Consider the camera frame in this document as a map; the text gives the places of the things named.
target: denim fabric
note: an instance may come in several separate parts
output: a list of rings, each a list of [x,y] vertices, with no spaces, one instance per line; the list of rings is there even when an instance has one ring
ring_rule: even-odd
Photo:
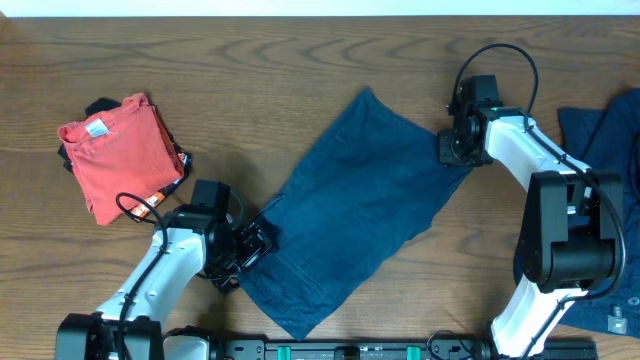
[[[615,305],[627,319],[627,335],[640,338],[640,89],[620,95],[606,111],[560,109],[565,150],[594,169],[613,169],[624,180],[627,268],[614,294],[575,303],[561,324],[610,333],[608,315]]]
[[[301,340],[431,226],[469,169],[438,164],[437,138],[364,89],[259,216],[277,252],[239,282]]]

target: wooden table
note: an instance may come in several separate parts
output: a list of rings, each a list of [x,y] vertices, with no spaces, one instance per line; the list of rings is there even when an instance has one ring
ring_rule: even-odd
[[[70,313],[91,313],[128,277],[151,229],[126,218],[95,224],[56,154],[56,128],[83,120],[101,96],[147,92],[194,171],[162,206],[187,202],[197,178],[220,179],[262,206],[364,86],[436,132],[462,62],[509,42],[536,59],[536,120],[561,141],[556,109],[603,108],[640,85],[636,18],[16,19],[0,25],[0,358],[50,359]],[[508,50],[468,70],[496,73],[507,104],[525,105],[529,65]],[[525,192],[499,164],[469,176],[434,220],[310,335],[426,338],[480,333],[514,290],[511,261]],[[288,335],[243,291],[222,298],[194,279],[169,328],[201,325]],[[604,359],[631,359],[640,341],[589,337]]]

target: black cable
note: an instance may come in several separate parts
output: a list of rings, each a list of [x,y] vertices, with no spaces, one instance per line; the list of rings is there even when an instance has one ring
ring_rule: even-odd
[[[456,334],[455,332],[451,331],[451,330],[438,330],[436,332],[434,332],[433,334],[431,334],[431,336],[429,336],[429,339],[427,340],[427,351],[429,351],[429,353],[431,353],[431,356],[433,356],[436,360],[444,360],[442,359],[440,356],[436,355],[433,350],[431,349],[431,340],[433,339],[434,336],[438,335],[438,334],[442,334],[442,333],[449,333],[452,334],[456,340],[458,340],[458,342],[460,343],[460,346],[462,346],[462,348],[469,353],[469,356],[467,356],[466,358],[463,358],[461,360],[469,360],[473,357],[473,353],[471,352],[471,350],[469,350],[469,348],[462,342],[462,338],[460,338],[460,336],[458,334]]]
[[[227,276],[220,276],[220,277],[213,277],[213,276],[209,276],[209,275],[201,274],[201,273],[197,273],[196,276],[201,278],[201,279],[212,280],[212,281],[223,280],[223,279],[233,279],[233,278],[237,277],[237,275],[235,275],[235,274],[234,275],[227,275]]]
[[[469,63],[476,56],[480,55],[481,53],[483,53],[486,50],[493,49],[493,48],[507,48],[507,49],[515,50],[515,51],[519,52],[520,54],[522,54],[522,56],[524,56],[527,59],[527,61],[529,62],[529,64],[531,65],[531,70],[533,71],[533,91],[531,93],[531,99],[529,100],[529,106],[527,106],[527,110],[526,110],[526,112],[524,113],[524,116],[523,116],[524,129],[525,129],[525,131],[527,133],[529,133],[529,135],[531,135],[531,137],[534,140],[536,140],[536,142],[538,142],[538,144],[540,144],[540,146],[545,148],[551,155],[553,155],[558,160],[559,163],[562,163],[563,165],[567,166],[569,169],[573,170],[576,174],[578,174],[578,176],[580,176],[580,178],[589,187],[591,187],[592,192],[595,193],[596,196],[600,199],[600,202],[604,204],[604,206],[607,208],[607,211],[609,212],[609,215],[611,216],[611,219],[613,220],[614,227],[616,229],[616,235],[618,237],[618,239],[617,239],[618,240],[618,247],[620,248],[620,268],[619,268],[618,273],[616,274],[613,282],[609,285],[609,287],[607,287],[607,289],[605,289],[605,290],[603,290],[603,291],[601,291],[601,292],[599,292],[597,294],[593,294],[593,295],[586,294],[586,295],[583,295],[583,296],[569,296],[569,297],[565,297],[562,300],[558,301],[558,305],[555,307],[555,309],[551,312],[551,315],[544,322],[544,324],[542,325],[542,328],[540,328],[538,333],[531,339],[531,342],[529,343],[529,345],[527,346],[526,350],[524,351],[524,353],[520,357],[521,360],[524,360],[524,359],[527,359],[529,357],[529,352],[531,351],[533,346],[538,342],[538,340],[546,332],[547,328],[549,328],[549,326],[554,321],[555,317],[560,313],[560,311],[562,309],[564,309],[565,304],[567,304],[568,302],[575,302],[575,301],[586,301],[586,300],[601,299],[603,297],[606,297],[606,296],[610,295],[611,293],[615,292],[618,289],[618,287],[620,286],[620,283],[622,282],[622,276],[624,274],[625,265],[626,265],[626,257],[627,257],[626,254],[627,253],[626,253],[626,248],[625,248],[624,229],[623,229],[622,221],[620,220],[620,217],[618,216],[618,213],[616,212],[615,207],[613,206],[613,203],[611,202],[609,197],[602,191],[602,189],[600,189],[598,184],[596,184],[596,182],[593,180],[593,178],[591,178],[591,176],[589,176],[582,169],[580,169],[575,164],[573,164],[572,162],[567,160],[568,155],[567,155],[566,152],[562,153],[562,154],[558,153],[549,144],[544,142],[535,132],[532,131],[535,128],[535,125],[531,125],[531,126],[529,125],[529,116],[531,114],[531,109],[533,108],[533,103],[534,103],[534,101],[536,99],[536,94],[538,92],[538,69],[536,68],[536,64],[533,61],[533,59],[531,58],[531,56],[529,54],[527,54],[526,51],[524,51],[523,49],[521,49],[521,48],[519,48],[519,47],[517,47],[515,45],[511,45],[511,44],[491,44],[491,45],[487,45],[487,46],[481,48],[480,50],[476,51],[473,55],[471,55],[471,57],[469,59],[467,59],[467,61],[465,61],[464,65],[462,65],[462,68],[460,68],[460,71],[458,72],[458,75],[456,77],[455,86],[453,87],[453,95],[451,97],[451,105],[450,106],[454,106],[455,105],[456,93],[457,93],[457,90],[458,90],[458,85],[460,83],[460,78],[462,77],[462,73],[467,68]]]
[[[152,220],[147,220],[144,218],[141,218],[139,216],[136,216],[134,214],[131,213],[131,211],[125,209],[122,204],[120,204],[120,198],[121,197],[128,197],[131,199],[134,199],[138,202],[140,202],[142,205],[146,206],[147,209],[149,209],[149,211],[153,214],[153,216],[155,216],[156,221],[152,221]],[[147,203],[146,201],[144,201],[144,199],[133,195],[133,194],[129,194],[126,192],[121,192],[116,196],[116,205],[118,206],[118,208],[120,208],[120,210],[122,210],[123,213],[125,213],[125,215],[127,215],[129,218],[131,219],[139,219],[151,224],[158,224],[160,225],[160,229],[162,231],[162,245],[160,245],[160,248],[158,249],[158,254],[156,254],[156,256],[153,258],[153,260],[151,260],[151,262],[149,263],[149,266],[147,266],[146,269],[144,269],[144,271],[142,272],[142,274],[140,274],[140,277],[138,278],[138,280],[136,280],[136,282],[133,284],[133,286],[131,287],[131,290],[129,290],[128,293],[126,293],[124,295],[124,303],[122,304],[122,311],[120,311],[120,319],[118,320],[118,359],[119,360],[126,360],[127,359],[127,353],[125,350],[125,346],[124,346],[124,323],[127,317],[127,313],[129,312],[129,307],[131,307],[131,304],[133,304],[133,299],[136,297],[136,295],[138,294],[138,289],[140,288],[140,286],[142,285],[142,283],[144,282],[145,278],[149,275],[149,273],[151,272],[151,270],[153,270],[153,267],[158,263],[158,261],[160,260],[160,258],[162,257],[162,255],[165,254],[165,252],[167,251],[167,245],[169,243],[169,235],[167,234],[167,226],[162,222],[162,217],[160,216],[160,214],[158,213],[158,211],[151,206],[149,203]]]
[[[230,189],[230,192],[233,196],[235,196],[236,200],[238,201],[238,204],[240,204],[240,210],[239,210],[238,216],[233,220],[231,224],[229,224],[231,226],[231,229],[235,230],[242,224],[242,221],[244,221],[244,212],[245,212],[244,201],[242,200],[242,196],[240,196],[240,194],[238,194],[238,192],[235,191],[233,188]]]
[[[118,195],[116,195],[116,206],[118,206],[118,208],[120,209],[120,211],[122,211],[122,213],[124,213],[125,215],[127,215],[127,217],[129,217],[129,219],[133,220],[133,221],[142,221],[142,222],[146,222],[149,224],[155,224],[156,222],[153,220],[149,220],[149,219],[145,219],[143,217],[140,217],[138,215],[133,214],[129,209],[126,209],[124,206],[122,206],[122,204],[120,203],[120,198],[121,197],[129,197],[133,199],[133,194],[129,194],[126,192],[122,192]],[[153,206],[149,205],[149,203],[147,203],[144,200],[140,200],[140,203],[144,206],[146,206],[148,209],[153,209]]]
[[[629,177],[629,187],[633,196],[636,197],[636,201],[640,201],[640,190],[638,189],[638,174],[635,169],[640,168],[640,161],[638,161],[638,154],[640,154],[640,135],[636,135],[631,146],[631,156],[629,157],[629,163],[627,164],[627,176]]]

